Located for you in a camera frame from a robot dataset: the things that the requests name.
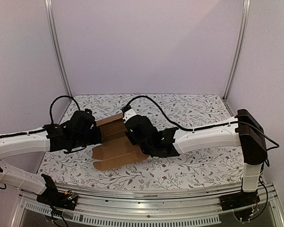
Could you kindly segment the brown cardboard box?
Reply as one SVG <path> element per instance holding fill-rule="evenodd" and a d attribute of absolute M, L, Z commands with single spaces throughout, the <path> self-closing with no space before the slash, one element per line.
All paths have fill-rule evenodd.
<path fill-rule="evenodd" d="M 92 149 L 93 167 L 96 170 L 111 170 L 149 158 L 139 146 L 133 145 L 126 137 L 127 129 L 122 113 L 97 121 L 97 126 L 102 142 Z"/>

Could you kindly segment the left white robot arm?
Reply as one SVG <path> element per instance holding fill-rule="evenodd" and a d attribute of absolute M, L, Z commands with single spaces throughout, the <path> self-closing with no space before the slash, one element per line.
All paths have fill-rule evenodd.
<path fill-rule="evenodd" d="M 5 159 L 38 152 L 70 154 L 101 142 L 100 129 L 89 109 L 75 111 L 62 124 L 50 123 L 32 131 L 0 134 L 0 183 L 42 195 L 50 205 L 57 205 L 61 195 L 51 177 L 27 172 Z"/>

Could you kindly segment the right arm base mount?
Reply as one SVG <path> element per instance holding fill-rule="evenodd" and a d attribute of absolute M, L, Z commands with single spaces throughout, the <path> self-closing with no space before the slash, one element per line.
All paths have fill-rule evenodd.
<path fill-rule="evenodd" d="M 255 192 L 236 192 L 219 197 L 223 211 L 233 210 L 260 202 L 257 190 Z"/>

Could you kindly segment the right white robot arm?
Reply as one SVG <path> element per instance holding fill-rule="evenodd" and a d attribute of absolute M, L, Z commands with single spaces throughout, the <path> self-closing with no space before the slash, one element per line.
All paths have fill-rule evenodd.
<path fill-rule="evenodd" d="M 261 167 L 268 155 L 264 130 L 247 110 L 238 110 L 236 116 L 222 122 L 191 129 L 175 126 L 162 131 L 131 107 L 124 108 L 122 113 L 127 138 L 151 157 L 177 157 L 205 148 L 241 147 L 244 161 L 242 191 L 236 194 L 235 202 L 246 206 L 253 200 Z"/>

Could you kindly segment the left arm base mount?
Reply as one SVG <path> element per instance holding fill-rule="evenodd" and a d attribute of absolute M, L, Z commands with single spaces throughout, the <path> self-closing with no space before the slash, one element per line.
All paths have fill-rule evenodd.
<path fill-rule="evenodd" d="M 75 210 L 79 195 L 72 190 L 59 192 L 54 181 L 48 175 L 41 174 L 45 180 L 45 191 L 37 195 L 37 201 L 52 207 Z"/>

